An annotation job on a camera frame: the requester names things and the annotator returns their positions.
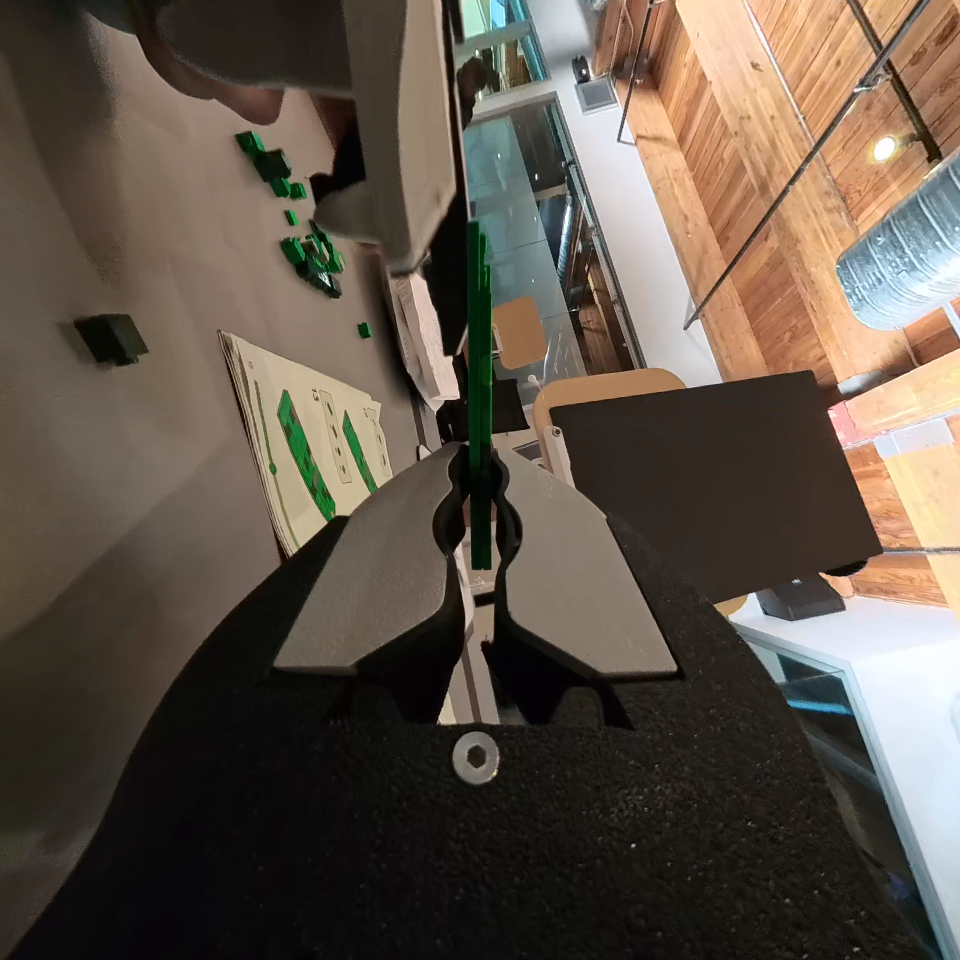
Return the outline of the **pile of small bricks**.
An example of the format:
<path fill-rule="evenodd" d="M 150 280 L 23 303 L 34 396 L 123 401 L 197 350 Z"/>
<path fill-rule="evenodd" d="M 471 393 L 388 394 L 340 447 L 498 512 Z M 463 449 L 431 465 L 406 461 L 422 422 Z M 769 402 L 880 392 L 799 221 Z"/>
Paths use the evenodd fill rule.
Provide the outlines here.
<path fill-rule="evenodd" d="M 330 300 L 340 299 L 344 259 L 330 235 L 307 215 L 306 201 L 311 196 L 306 183 L 294 179 L 293 168 L 284 150 L 266 149 L 259 133 L 252 129 L 234 133 L 233 140 L 258 179 L 269 187 L 272 196 L 286 204 L 282 210 L 286 227 L 305 229 L 301 234 L 290 234 L 278 240 L 277 246 L 285 262 L 311 289 Z"/>

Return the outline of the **person's left hand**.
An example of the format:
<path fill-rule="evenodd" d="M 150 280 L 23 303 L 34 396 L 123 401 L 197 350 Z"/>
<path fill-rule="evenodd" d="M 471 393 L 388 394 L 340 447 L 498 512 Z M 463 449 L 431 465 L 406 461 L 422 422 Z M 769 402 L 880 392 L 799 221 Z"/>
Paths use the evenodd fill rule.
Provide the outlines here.
<path fill-rule="evenodd" d="M 215 101 L 246 122 L 269 126 L 280 117 L 285 92 L 211 78 L 177 59 L 170 46 L 144 32 L 137 35 L 154 71 L 174 90 L 201 101 Z"/>

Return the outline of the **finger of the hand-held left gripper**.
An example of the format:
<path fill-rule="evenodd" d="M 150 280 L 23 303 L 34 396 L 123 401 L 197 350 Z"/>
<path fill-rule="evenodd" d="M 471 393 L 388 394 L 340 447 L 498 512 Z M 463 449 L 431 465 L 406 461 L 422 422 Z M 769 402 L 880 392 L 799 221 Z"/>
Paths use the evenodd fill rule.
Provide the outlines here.
<path fill-rule="evenodd" d="M 328 172 L 309 177 L 315 219 L 325 230 L 367 246 L 383 244 L 380 202 L 383 194 L 383 157 L 366 127 L 347 124 Z"/>
<path fill-rule="evenodd" d="M 467 309 L 467 198 L 454 55 L 459 2 L 346 3 L 370 231 L 397 276 L 427 263 L 443 352 L 459 354 Z"/>

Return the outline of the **white paper sheets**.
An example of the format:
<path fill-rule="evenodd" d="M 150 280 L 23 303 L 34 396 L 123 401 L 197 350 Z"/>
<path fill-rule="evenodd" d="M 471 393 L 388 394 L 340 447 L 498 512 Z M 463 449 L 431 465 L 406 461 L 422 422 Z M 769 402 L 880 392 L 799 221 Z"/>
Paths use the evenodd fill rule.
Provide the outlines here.
<path fill-rule="evenodd" d="M 437 412 L 461 397 L 452 357 L 444 353 L 440 321 L 419 274 L 384 275 L 386 297 L 404 368 L 426 405 Z"/>

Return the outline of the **grey desk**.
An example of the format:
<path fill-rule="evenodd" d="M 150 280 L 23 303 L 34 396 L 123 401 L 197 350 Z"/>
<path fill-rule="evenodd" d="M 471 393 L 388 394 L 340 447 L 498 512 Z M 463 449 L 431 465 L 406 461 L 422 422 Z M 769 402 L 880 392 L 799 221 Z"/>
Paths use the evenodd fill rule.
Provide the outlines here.
<path fill-rule="evenodd" d="M 83 845 L 156 703 L 280 560 L 218 331 L 415 429 L 374 252 L 284 261 L 250 125 L 69 2 L 2 2 L 2 837 Z M 128 314 L 101 366 L 73 327 Z M 370 324 L 371 339 L 357 332 Z"/>

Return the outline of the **black speaker box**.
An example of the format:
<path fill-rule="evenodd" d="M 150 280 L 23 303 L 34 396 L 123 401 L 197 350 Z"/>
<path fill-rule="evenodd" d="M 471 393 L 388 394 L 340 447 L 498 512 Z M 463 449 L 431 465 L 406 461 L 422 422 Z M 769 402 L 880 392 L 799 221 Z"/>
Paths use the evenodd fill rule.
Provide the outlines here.
<path fill-rule="evenodd" d="M 846 611 L 845 600 L 818 573 L 759 590 L 755 597 L 765 616 L 789 622 Z"/>

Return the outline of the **light wooden divider panel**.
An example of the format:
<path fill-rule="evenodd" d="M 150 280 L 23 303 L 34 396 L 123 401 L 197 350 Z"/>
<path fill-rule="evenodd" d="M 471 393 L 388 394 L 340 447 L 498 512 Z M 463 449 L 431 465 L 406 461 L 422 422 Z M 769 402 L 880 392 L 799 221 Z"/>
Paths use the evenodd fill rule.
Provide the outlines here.
<path fill-rule="evenodd" d="M 504 369 L 515 371 L 546 359 L 545 330 L 532 296 L 519 296 L 494 306 L 491 319 L 498 359 Z"/>

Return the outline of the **green brick plate assembly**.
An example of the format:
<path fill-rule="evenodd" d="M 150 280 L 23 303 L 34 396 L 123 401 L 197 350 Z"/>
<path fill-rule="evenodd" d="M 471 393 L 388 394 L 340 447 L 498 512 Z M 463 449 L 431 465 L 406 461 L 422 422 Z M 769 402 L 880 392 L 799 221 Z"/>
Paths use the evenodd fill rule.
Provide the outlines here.
<path fill-rule="evenodd" d="M 493 283 L 488 238 L 466 226 L 467 414 L 471 566 L 493 568 Z"/>

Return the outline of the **dark green brick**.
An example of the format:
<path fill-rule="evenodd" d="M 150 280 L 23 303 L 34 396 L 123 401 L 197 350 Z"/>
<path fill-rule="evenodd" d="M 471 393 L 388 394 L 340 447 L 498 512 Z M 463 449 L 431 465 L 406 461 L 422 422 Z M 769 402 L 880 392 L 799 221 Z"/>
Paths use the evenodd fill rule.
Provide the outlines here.
<path fill-rule="evenodd" d="M 76 318 L 73 328 L 93 360 L 101 366 L 133 366 L 149 354 L 149 347 L 129 314 Z"/>

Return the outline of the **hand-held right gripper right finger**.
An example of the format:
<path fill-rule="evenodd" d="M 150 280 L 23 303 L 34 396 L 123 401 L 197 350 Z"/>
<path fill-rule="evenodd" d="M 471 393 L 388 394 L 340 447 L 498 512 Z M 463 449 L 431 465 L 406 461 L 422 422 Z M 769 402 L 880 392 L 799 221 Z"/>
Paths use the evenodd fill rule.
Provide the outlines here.
<path fill-rule="evenodd" d="M 506 450 L 495 457 L 492 677 L 530 725 L 630 726 L 618 688 L 678 665 L 606 514 Z"/>

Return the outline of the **silver ventilation duct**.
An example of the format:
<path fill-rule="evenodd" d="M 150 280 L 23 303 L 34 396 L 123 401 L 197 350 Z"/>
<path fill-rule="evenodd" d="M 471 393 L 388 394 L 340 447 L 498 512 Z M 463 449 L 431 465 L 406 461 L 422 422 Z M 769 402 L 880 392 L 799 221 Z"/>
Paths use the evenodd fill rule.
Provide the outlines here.
<path fill-rule="evenodd" d="M 845 250 L 835 270 L 870 330 L 903 330 L 957 299 L 959 151 Z"/>

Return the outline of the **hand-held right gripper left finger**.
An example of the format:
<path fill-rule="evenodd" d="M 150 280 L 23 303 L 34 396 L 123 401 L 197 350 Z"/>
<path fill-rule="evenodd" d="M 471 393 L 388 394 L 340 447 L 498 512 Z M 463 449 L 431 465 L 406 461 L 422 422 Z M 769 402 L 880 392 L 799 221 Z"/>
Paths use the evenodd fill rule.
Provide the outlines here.
<path fill-rule="evenodd" d="M 465 444 L 448 443 L 353 511 L 275 670 L 378 686 L 404 720 L 438 722 L 471 633 L 458 563 L 469 463 Z"/>

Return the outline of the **open instruction booklet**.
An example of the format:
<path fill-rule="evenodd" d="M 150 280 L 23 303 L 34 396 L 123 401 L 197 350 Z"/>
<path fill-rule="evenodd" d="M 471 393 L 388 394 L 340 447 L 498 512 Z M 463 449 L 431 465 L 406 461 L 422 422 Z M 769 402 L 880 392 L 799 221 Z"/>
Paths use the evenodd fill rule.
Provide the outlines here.
<path fill-rule="evenodd" d="M 282 559 L 416 461 L 366 390 L 226 330 L 219 346 Z"/>

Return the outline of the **black desk divider panel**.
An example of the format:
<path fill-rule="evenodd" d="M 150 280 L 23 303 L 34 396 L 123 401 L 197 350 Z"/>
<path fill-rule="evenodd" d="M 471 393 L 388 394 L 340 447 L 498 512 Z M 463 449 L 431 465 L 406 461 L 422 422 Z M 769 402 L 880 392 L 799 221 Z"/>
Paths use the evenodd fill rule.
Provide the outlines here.
<path fill-rule="evenodd" d="M 859 571 L 882 544 L 812 371 L 687 387 L 664 368 L 566 378 L 533 406 L 577 491 L 713 604 Z"/>

